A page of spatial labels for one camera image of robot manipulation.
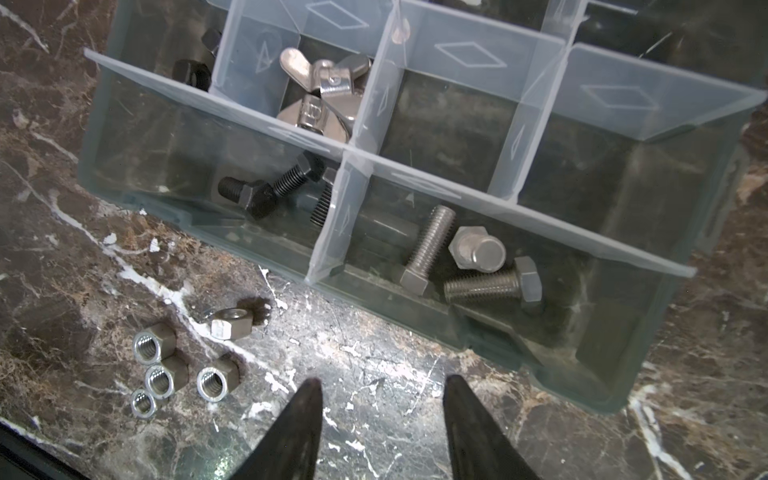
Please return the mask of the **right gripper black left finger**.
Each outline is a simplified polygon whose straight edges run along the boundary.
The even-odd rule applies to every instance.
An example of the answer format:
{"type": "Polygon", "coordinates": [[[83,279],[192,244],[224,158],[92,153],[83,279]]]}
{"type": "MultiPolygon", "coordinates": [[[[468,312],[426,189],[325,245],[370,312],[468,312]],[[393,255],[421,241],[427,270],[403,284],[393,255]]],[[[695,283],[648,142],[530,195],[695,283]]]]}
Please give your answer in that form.
{"type": "Polygon", "coordinates": [[[306,379],[231,479],[313,479],[322,436],[323,394],[306,379]]]}

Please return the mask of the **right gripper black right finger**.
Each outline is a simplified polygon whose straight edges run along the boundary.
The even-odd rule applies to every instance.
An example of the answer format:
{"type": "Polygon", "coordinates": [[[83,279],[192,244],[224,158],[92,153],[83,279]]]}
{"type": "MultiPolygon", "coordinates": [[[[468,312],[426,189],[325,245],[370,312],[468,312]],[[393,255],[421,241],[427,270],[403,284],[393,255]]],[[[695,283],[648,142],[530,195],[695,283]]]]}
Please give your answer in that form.
{"type": "Polygon", "coordinates": [[[443,412],[454,479],[536,479],[460,375],[444,383],[443,412]]]}

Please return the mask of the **small silver hex nut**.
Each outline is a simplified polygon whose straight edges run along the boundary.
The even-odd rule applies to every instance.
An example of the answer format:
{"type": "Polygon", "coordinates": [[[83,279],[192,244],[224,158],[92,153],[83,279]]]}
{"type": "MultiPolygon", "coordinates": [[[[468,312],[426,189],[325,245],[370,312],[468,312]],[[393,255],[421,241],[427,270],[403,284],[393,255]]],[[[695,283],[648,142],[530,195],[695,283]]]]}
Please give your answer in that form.
{"type": "Polygon", "coordinates": [[[151,394],[143,388],[138,388],[131,394],[130,408],[136,418],[149,419],[156,414],[158,405],[151,394]]]}

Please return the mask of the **silver hex bolt lower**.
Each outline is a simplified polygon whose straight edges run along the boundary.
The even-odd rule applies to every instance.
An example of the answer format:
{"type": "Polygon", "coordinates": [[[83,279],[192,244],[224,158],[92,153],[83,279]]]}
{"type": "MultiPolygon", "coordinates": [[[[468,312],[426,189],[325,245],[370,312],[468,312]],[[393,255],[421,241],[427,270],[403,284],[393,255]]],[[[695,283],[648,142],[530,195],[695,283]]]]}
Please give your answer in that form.
{"type": "Polygon", "coordinates": [[[444,284],[450,303],[508,299],[523,304],[537,304],[543,299],[543,285],[534,260],[516,257],[511,269],[456,278],[444,284]]]}

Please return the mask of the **silver hex bolt upright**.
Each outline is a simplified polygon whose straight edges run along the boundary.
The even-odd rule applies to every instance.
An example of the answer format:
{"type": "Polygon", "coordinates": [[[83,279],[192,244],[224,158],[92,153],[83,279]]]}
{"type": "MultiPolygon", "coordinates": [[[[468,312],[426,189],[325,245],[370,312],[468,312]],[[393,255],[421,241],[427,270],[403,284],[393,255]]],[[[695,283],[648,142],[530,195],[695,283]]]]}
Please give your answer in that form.
{"type": "Polygon", "coordinates": [[[504,244],[482,226],[459,227],[448,250],[461,270],[494,273],[507,260],[504,244]]]}

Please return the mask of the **black hex bolt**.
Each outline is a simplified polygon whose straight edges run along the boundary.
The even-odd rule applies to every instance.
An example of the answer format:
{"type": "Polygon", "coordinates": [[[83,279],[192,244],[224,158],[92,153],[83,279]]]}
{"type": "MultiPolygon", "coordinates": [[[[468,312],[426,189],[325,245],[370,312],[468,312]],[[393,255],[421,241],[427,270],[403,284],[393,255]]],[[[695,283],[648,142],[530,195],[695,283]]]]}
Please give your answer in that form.
{"type": "Polygon", "coordinates": [[[303,152],[296,158],[296,164],[274,183],[275,194],[284,198],[307,182],[317,183],[322,179],[325,169],[326,165],[321,157],[311,152],[303,152]]]}
{"type": "Polygon", "coordinates": [[[322,176],[322,181],[324,183],[323,191],[319,196],[310,217],[312,224],[318,228],[322,228],[324,226],[327,215],[329,213],[335,179],[336,170],[327,167],[322,176]]]}
{"type": "Polygon", "coordinates": [[[263,181],[245,182],[233,177],[223,177],[218,182],[218,193],[236,203],[254,220],[270,215],[278,204],[273,187],[263,181]]]}

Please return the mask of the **clear plastic compartment organizer box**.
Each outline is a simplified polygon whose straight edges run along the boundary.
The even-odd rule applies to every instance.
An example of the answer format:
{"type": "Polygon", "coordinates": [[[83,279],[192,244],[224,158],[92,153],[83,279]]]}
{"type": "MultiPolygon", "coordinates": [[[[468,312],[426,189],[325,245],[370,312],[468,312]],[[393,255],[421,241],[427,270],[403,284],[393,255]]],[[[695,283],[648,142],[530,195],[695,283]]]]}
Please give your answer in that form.
{"type": "Polygon", "coordinates": [[[78,176],[197,239],[545,390],[621,409],[675,288],[711,235],[719,187],[767,99],[763,1],[122,1],[78,176]],[[360,95],[281,68],[372,61],[360,95]],[[277,119],[319,97],[348,143],[277,119]],[[303,152],[336,170],[254,220],[218,193],[274,183],[303,152]],[[456,212],[424,296],[396,275],[431,211],[456,212]],[[543,299],[450,303],[475,276],[448,246],[482,226],[531,257],[543,299]]]}

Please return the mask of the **silver wing nut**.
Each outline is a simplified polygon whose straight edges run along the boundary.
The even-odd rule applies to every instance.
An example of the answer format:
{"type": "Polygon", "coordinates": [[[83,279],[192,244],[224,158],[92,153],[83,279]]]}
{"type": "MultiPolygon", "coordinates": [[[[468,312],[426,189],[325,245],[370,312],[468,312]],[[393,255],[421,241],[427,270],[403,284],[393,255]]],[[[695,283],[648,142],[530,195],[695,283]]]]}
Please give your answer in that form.
{"type": "Polygon", "coordinates": [[[334,63],[320,59],[310,62],[297,48],[286,48],[279,56],[283,71],[306,92],[320,96],[360,95],[356,86],[365,76],[371,59],[364,54],[353,54],[334,63]]]}
{"type": "Polygon", "coordinates": [[[319,97],[304,95],[282,109],[277,119],[332,140],[348,143],[351,129],[319,97]]]}

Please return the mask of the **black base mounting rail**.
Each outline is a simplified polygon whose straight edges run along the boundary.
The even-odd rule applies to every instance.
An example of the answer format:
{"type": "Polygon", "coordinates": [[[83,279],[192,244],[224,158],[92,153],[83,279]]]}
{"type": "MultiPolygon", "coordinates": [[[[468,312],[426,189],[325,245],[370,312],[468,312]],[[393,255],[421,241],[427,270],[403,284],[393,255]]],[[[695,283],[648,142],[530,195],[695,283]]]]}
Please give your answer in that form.
{"type": "Polygon", "coordinates": [[[5,425],[1,425],[1,478],[87,480],[81,472],[5,425]]]}

